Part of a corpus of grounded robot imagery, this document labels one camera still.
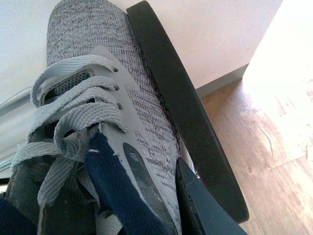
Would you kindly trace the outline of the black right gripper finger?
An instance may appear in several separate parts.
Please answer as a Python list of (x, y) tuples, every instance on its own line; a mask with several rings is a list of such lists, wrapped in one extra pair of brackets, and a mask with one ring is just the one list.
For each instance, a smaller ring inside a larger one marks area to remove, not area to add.
[(183, 235), (246, 234), (181, 157), (176, 164), (176, 188)]

